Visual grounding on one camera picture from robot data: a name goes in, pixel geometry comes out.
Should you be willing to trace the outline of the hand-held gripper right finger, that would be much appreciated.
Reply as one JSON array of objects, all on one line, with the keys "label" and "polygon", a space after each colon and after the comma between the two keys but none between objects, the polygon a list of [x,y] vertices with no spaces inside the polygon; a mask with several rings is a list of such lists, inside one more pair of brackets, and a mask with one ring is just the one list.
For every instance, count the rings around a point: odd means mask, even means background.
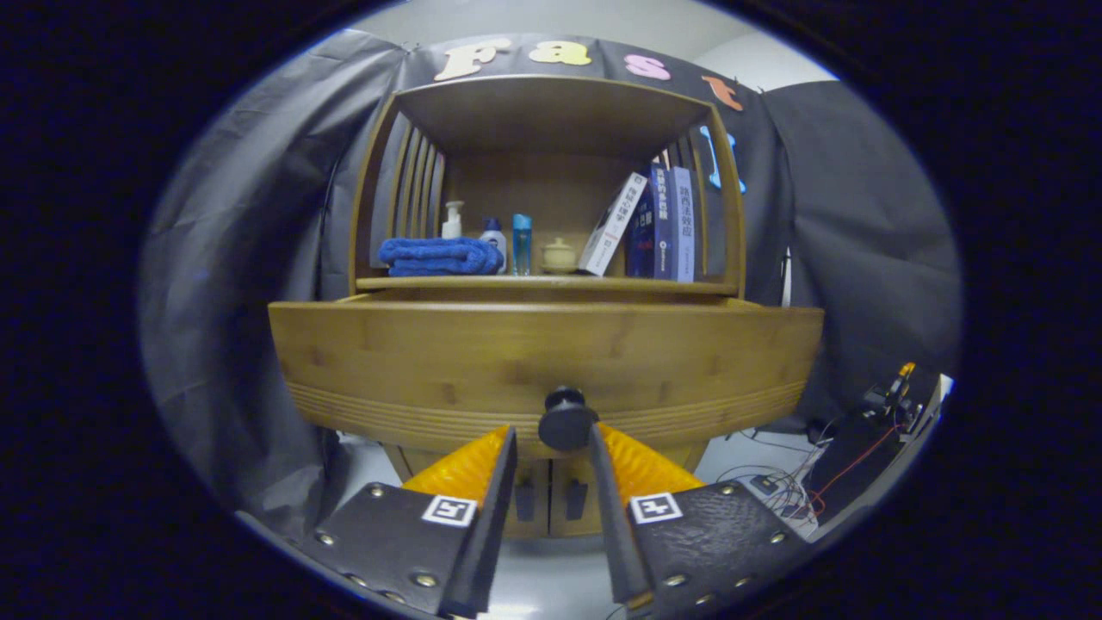
[{"label": "hand-held gripper right finger", "polygon": [[611,595],[628,619],[721,619],[802,567],[811,542],[743,483],[677,486],[653,452],[591,425]]}]

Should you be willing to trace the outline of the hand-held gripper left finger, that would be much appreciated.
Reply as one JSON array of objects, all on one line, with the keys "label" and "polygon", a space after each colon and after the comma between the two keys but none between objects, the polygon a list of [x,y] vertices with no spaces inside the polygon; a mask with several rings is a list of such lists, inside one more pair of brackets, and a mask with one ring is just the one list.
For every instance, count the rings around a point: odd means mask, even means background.
[{"label": "hand-held gripper left finger", "polygon": [[517,466],[516,429],[489,431],[403,486],[366,485],[300,552],[401,614],[475,619],[488,609]]}]

